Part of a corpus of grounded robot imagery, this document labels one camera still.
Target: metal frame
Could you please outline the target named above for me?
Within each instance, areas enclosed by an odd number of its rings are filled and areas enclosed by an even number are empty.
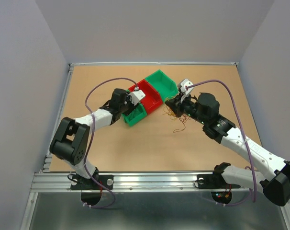
[[[110,66],[110,65],[221,65],[221,66],[237,66],[238,62],[161,62],[161,61],[104,61],[104,62],[88,62],[73,63],[70,66]]]
[[[214,62],[93,62],[93,63],[75,63],[70,64],[62,95],[61,105],[56,118],[53,134],[59,124],[60,117],[67,97],[67,91],[70,85],[74,66],[95,66],[95,65],[235,65],[237,63],[214,63]],[[60,193],[60,192],[79,192],[70,190],[70,181],[67,179],[67,173],[49,173],[49,166],[52,155],[49,150],[46,154],[44,167],[40,173],[36,173],[33,177],[33,183],[22,220],[21,230],[30,228],[35,204],[38,193]],[[129,193],[129,192],[199,192],[200,190],[194,186],[197,176],[208,173],[206,171],[187,171],[187,172],[102,172],[100,174],[114,175],[113,192]],[[282,215],[285,219],[287,228],[290,230],[290,205],[281,207]]]
[[[100,175],[112,174],[114,176],[112,191],[115,193],[220,191],[220,189],[200,190],[194,186],[197,177],[204,173],[209,172],[100,172]],[[68,180],[67,174],[36,173],[33,177],[30,192],[80,192],[79,190],[70,190],[71,182]],[[82,192],[99,193],[99,190],[83,190]]]
[[[27,201],[26,210],[22,219],[21,230],[28,230],[30,228],[32,216],[35,209],[38,193],[30,193]]]

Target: wooden board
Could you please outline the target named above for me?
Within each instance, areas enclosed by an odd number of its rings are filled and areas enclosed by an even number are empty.
[[[128,77],[140,81],[161,69],[172,80],[179,83],[188,78],[193,83],[219,79],[230,88],[245,128],[246,134],[260,144],[256,126],[235,66],[84,66],[75,67],[62,117],[87,115],[84,100],[89,91],[104,80]],[[125,80],[109,82],[98,88],[90,97],[93,111],[110,99],[114,88],[127,89],[132,85]],[[198,86],[193,94],[210,92],[220,103],[220,113],[238,124],[226,89],[218,83]],[[209,139],[202,125],[189,120],[186,129],[173,133],[183,124],[172,121],[164,114],[165,105],[133,127],[121,119],[95,133],[89,160],[100,171],[176,171],[212,170],[215,165],[229,162],[238,167],[249,163],[233,151]],[[70,171],[71,168],[53,156],[50,171]]]

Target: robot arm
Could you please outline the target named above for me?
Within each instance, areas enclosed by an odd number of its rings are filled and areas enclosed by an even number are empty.
[[[191,97],[193,88],[187,89],[192,83],[185,79],[178,85],[179,94],[168,101],[166,105],[173,111],[176,117],[183,114],[203,124],[205,134],[235,151],[241,157],[249,160],[245,141],[240,129],[227,118],[219,114],[219,103],[210,93],[201,93],[198,98]],[[290,199],[290,161],[278,157],[253,140],[246,137],[256,172],[258,191],[274,204],[284,206]],[[253,188],[253,177],[250,170],[240,169],[228,163],[222,163],[215,167],[213,174],[204,175],[198,181],[199,188],[207,188],[204,185],[238,184],[243,187]]]
[[[129,115],[144,97],[142,90],[129,93],[126,90],[115,89],[111,99],[93,113],[95,131],[114,124],[122,114]],[[76,171],[76,174],[86,179],[90,176],[85,171],[84,157],[92,129],[93,116],[91,114],[76,119],[65,117],[61,120],[49,148],[52,154],[64,160]],[[88,160],[86,160],[86,166],[90,174],[97,178],[97,167]]]

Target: screw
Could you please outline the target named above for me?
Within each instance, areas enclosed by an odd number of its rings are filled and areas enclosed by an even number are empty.
[[[112,179],[108,179],[108,180],[107,180],[107,185],[110,186],[110,185],[112,185],[112,184],[113,184],[113,180],[112,180]]]
[[[204,181],[203,181],[203,178],[202,177],[199,178],[197,181],[198,181],[199,184],[204,184]]]

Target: white wall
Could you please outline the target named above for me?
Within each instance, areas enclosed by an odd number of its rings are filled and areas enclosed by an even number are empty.
[[[20,228],[67,63],[34,0],[0,1],[0,230]]]
[[[275,0],[238,67],[264,147],[290,160],[290,0]]]
[[[36,0],[69,63],[239,61],[273,0]]]

